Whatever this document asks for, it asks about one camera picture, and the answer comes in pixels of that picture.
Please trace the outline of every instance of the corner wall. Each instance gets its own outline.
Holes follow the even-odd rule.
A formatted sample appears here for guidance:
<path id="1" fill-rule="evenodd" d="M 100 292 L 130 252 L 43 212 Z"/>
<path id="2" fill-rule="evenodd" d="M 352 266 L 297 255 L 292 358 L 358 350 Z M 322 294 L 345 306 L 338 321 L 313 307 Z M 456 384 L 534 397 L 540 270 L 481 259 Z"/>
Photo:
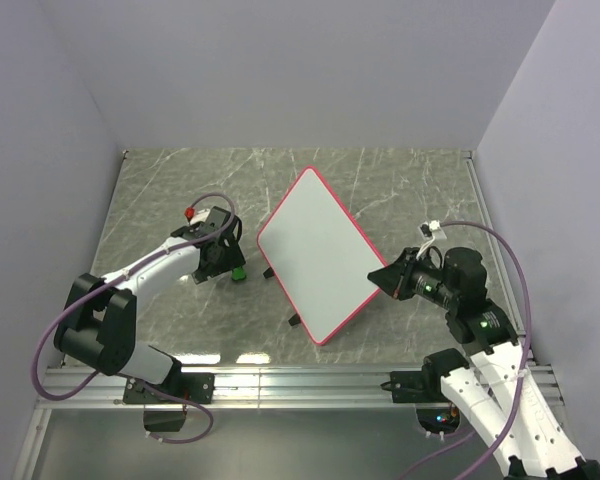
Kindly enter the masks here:
<path id="1" fill-rule="evenodd" d="M 0 0 L 0 479 L 31 418 L 33 348 L 90 267 L 117 156 L 40 5 Z"/>
<path id="2" fill-rule="evenodd" d="M 476 148 L 553 0 L 41 0 L 125 147 Z"/>
<path id="3" fill-rule="evenodd" d="M 477 156 L 530 285 L 534 351 L 600 461 L 600 0 L 556 2 Z"/>

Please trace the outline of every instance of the red object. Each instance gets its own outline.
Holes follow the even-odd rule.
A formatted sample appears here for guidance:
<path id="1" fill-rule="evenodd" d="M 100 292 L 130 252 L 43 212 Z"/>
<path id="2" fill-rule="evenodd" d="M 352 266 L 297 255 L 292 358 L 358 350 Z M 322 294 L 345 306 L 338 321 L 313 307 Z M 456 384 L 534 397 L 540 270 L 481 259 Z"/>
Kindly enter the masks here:
<path id="1" fill-rule="evenodd" d="M 316 174 L 316 176 L 324 184 L 324 186 L 329 191 L 329 193 L 333 196 L 334 200 L 338 203 L 338 205 L 340 205 L 340 208 L 342 208 L 342 211 L 347 215 L 347 217 L 349 217 L 349 220 L 351 220 L 351 223 L 353 223 L 353 226 L 356 227 L 356 230 L 358 230 L 358 232 L 360 232 L 360 235 L 362 235 L 362 238 L 364 238 L 365 242 L 367 242 L 367 244 L 369 245 L 369 247 L 371 247 L 371 250 L 373 250 L 373 253 L 376 254 L 376 256 L 378 257 L 378 259 L 380 260 L 380 262 L 382 263 L 382 265 L 384 265 L 386 267 L 387 266 L 387 261 L 384 259 L 384 257 L 382 256 L 382 254 L 378 251 L 378 249 L 376 248 L 376 246 L 371 242 L 371 239 L 367 236 L 367 234 L 364 233 L 364 230 L 362 230 L 362 228 L 360 227 L 360 225 L 358 225 L 358 222 L 356 221 L 356 219 L 353 218 L 353 215 L 351 215 L 351 212 L 349 212 L 349 210 L 347 209 L 347 207 L 344 206 L 344 204 L 342 203 L 342 200 L 340 200 L 340 198 L 338 197 L 338 195 L 336 195 L 336 192 L 334 192 L 333 188 L 331 188 L 331 185 L 329 185 L 327 183 L 327 181 L 325 180 L 325 178 L 322 176 L 322 174 L 318 171 L 318 169 L 316 167 L 314 167 L 312 165 L 309 165 L 308 167 L 306 167 L 304 170 L 302 170 L 300 172 L 300 175 L 298 175 L 296 177 L 296 180 L 289 187 L 289 190 L 287 190 L 287 193 L 285 193 L 284 197 L 282 197 L 282 200 L 280 200 L 280 203 L 278 204 L 278 206 L 273 210 L 273 213 L 271 213 L 271 215 L 269 215 L 269 218 L 267 219 L 267 221 L 265 222 L 265 224 L 262 226 L 262 228 L 258 232 L 258 235 L 256 236 L 256 244 L 258 245 L 258 249 L 260 250 L 260 253 L 262 253 L 262 256 L 264 257 L 264 259 L 267 262 L 267 264 L 273 269 L 274 273 L 275 273 L 275 269 L 271 266 L 271 262 L 269 262 L 269 259 L 267 258 L 267 255 L 264 253 L 264 250 L 262 250 L 262 247 L 260 247 L 260 234 L 266 228 L 266 226 L 269 224 L 269 221 L 271 221 L 271 219 L 276 214 L 276 212 L 278 211 L 278 209 L 282 206 L 282 204 L 286 200 L 287 196 L 293 190 L 293 187 L 296 186 L 296 183 L 298 183 L 298 181 L 302 177 L 302 174 L 304 174 L 307 170 L 311 170 L 313 173 Z M 295 310 L 295 312 L 298 313 L 298 309 L 296 308 L 295 304 L 293 303 L 293 300 L 291 299 L 291 296 L 287 292 L 286 287 L 280 281 L 280 278 L 278 278 L 277 275 L 275 275 L 275 278 L 278 281 L 278 283 L 280 284 L 280 286 L 282 287 L 282 290 L 284 291 L 285 295 L 289 299 L 289 302 L 291 303 L 291 306 L 293 307 L 293 309 Z M 311 338 L 311 340 L 313 341 L 313 343 L 315 343 L 316 345 L 320 345 L 320 346 L 326 345 L 327 342 L 329 342 L 329 340 L 331 340 L 336 333 L 338 333 L 340 330 L 342 330 L 342 328 L 347 324 L 347 322 L 349 322 L 349 320 L 351 320 L 358 312 L 360 312 L 360 310 L 362 310 L 371 300 L 373 300 L 373 298 L 376 295 L 378 295 L 380 293 L 380 291 L 381 291 L 380 288 L 376 289 L 376 291 L 369 298 L 367 298 L 358 308 L 356 308 L 353 312 L 351 312 L 351 314 L 347 318 L 345 318 L 344 321 L 333 332 L 331 332 L 331 334 L 327 338 L 325 338 L 322 342 L 318 342 L 318 341 L 316 341 L 315 338 L 313 338 L 313 335 L 311 335 L 311 332 L 309 331 L 309 329 L 307 328 L 307 326 L 304 324 L 304 322 L 302 322 L 302 326 L 306 330 L 307 334 L 309 335 L 309 338 Z"/>
<path id="2" fill-rule="evenodd" d="M 184 216 L 187 217 L 187 220 L 189 221 L 191 221 L 195 214 L 196 211 L 193 209 L 193 207 L 187 207 L 187 209 L 184 211 Z"/>

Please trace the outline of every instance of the white connector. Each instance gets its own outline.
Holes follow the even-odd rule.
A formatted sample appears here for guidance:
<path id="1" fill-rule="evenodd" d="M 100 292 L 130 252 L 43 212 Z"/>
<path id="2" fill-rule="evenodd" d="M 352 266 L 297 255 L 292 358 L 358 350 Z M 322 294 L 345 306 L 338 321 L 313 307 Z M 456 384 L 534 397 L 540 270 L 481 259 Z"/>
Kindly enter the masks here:
<path id="1" fill-rule="evenodd" d="M 426 251 L 433 245 L 435 241 L 443 241 L 447 239 L 446 234 L 442 230 L 442 225 L 438 220 L 432 220 L 430 222 L 425 222 L 420 225 L 418 231 L 422 235 L 422 237 L 426 240 L 421 246 L 420 250 L 418 250 L 418 254 L 416 255 L 416 259 L 420 259 Z"/>
<path id="2" fill-rule="evenodd" d="M 196 223 L 202 223 L 202 222 L 206 222 L 207 217 L 209 216 L 209 213 L 211 212 L 211 210 L 209 210 L 208 208 L 205 208 L 204 210 L 200 210 L 198 212 L 195 213 L 195 215 L 193 216 L 193 218 L 191 218 L 191 220 L 189 220 L 189 225 L 195 225 Z"/>

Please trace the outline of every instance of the gray marble surface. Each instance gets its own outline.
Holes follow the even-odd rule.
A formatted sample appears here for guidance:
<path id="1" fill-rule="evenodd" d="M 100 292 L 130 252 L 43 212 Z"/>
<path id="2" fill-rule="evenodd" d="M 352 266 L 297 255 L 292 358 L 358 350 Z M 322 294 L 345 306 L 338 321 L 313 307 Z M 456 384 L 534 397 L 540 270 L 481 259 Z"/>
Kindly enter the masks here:
<path id="1" fill-rule="evenodd" d="M 457 150 L 409 149 L 163 149 L 131 150 L 124 161 L 93 272 L 133 262 L 183 225 L 183 211 L 199 194 L 223 191 L 244 222 L 241 247 L 246 282 L 228 276 L 201 285 L 177 281 L 139 314 L 137 337 L 196 363 L 420 362 L 455 343 L 444 312 L 418 299 L 377 296 L 327 345 L 290 328 L 293 309 L 279 284 L 265 281 L 267 265 L 256 234 L 298 173 L 322 172 L 388 261 L 421 242 L 424 220 L 482 221 L 466 161 Z M 504 292 L 483 233 L 447 229 L 448 246 L 483 253 L 491 297 Z"/>

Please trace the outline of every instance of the white board surface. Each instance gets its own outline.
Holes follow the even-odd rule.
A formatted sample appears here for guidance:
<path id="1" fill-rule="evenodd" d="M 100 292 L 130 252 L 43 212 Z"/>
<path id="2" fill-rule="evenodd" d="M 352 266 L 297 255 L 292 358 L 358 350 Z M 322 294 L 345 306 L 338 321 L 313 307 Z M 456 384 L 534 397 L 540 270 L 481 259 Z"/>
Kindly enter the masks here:
<path id="1" fill-rule="evenodd" d="M 379 292 L 367 274 L 384 259 L 314 167 L 298 176 L 257 242 L 319 345 Z"/>

